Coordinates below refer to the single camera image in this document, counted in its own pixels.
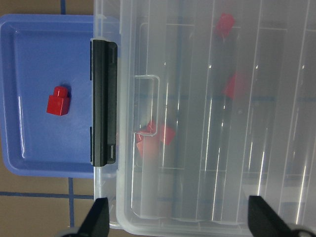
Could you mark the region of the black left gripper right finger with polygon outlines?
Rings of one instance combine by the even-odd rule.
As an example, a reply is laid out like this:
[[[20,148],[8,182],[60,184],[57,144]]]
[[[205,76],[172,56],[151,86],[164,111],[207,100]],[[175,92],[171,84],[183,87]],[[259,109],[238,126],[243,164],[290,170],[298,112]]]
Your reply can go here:
[[[306,228],[290,228],[261,196],[249,197],[247,224],[254,237],[315,236]]]

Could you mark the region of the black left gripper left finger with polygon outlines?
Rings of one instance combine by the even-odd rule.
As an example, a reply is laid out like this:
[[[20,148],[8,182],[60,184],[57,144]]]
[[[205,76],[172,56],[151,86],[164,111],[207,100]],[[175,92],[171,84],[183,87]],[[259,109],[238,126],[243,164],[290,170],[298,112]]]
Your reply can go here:
[[[60,231],[59,237],[107,237],[110,230],[110,211],[106,197],[97,198],[78,228]]]

